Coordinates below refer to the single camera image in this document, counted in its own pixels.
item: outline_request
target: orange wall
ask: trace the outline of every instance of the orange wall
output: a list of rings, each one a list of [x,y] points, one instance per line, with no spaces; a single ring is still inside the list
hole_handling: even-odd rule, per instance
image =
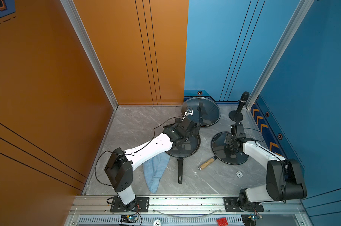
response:
[[[183,102],[187,0],[74,3],[119,104]]]
[[[60,1],[15,4],[0,18],[0,225],[62,225],[113,109]]]

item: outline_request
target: metal mounting plate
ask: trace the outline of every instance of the metal mounting plate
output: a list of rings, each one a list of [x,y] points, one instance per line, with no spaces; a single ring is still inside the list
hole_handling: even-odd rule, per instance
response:
[[[149,208],[149,197],[138,197],[136,204],[139,204],[140,213],[148,212]],[[123,212],[131,212],[125,209],[120,197],[114,197],[113,202],[111,204],[110,212],[112,213],[123,213]]]
[[[226,212],[248,212],[242,211],[238,207],[238,197],[223,197],[224,207],[226,208]],[[255,206],[257,212],[263,212],[263,206],[261,202],[257,202]]]

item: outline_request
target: pan handle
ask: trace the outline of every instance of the pan handle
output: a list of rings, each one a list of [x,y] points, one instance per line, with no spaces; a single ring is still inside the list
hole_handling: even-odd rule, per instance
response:
[[[178,158],[178,184],[183,183],[183,158]]]
[[[203,163],[200,167],[198,167],[198,170],[203,170],[204,168],[206,168],[207,166],[209,166],[211,163],[213,163],[216,159],[217,159],[217,157],[216,157],[216,156],[213,156],[213,157],[210,158],[208,161],[206,161],[205,163]]]

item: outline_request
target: blue wall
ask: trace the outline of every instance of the blue wall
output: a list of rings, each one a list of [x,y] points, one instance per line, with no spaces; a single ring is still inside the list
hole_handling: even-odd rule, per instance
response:
[[[298,3],[190,0],[185,89],[216,101],[251,93]]]
[[[341,0],[313,3],[261,97],[305,166],[313,223],[337,225],[341,213],[328,213],[341,211]]]
[[[14,0],[6,0],[5,4],[6,4],[7,9],[3,11],[0,10],[0,18],[7,16],[8,14],[14,13],[16,11],[14,7]]]

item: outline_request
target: wall trim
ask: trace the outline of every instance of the wall trim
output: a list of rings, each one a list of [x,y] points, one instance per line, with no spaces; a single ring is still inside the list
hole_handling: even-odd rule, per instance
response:
[[[60,0],[62,3],[62,6],[64,7],[64,10],[69,17],[69,20],[82,44],[82,47],[84,48],[87,57],[89,58],[91,65],[93,66],[96,75],[98,76],[98,79],[106,93],[106,96],[108,97],[111,105],[114,108],[114,111],[118,108],[119,104],[115,98],[114,92],[111,89],[111,86],[109,84],[109,81],[105,75],[105,72],[101,66],[100,60],[98,56],[96,55],[95,49],[90,41],[90,38],[86,32],[86,29],[84,27],[84,24],[81,21],[80,15],[75,7],[75,4],[73,0]]]
[[[313,2],[314,0],[300,0],[283,34],[281,35],[281,38],[277,43],[276,48],[274,49],[270,59],[268,60],[266,67],[264,68],[260,78],[258,79],[255,87],[253,88],[250,98],[246,103],[246,107],[248,109],[251,109],[253,103],[256,101],[258,95],[261,93],[261,90],[263,89],[268,78],[275,69],[283,53],[285,52],[288,44],[295,35],[301,22],[304,20],[304,17],[306,16]]]

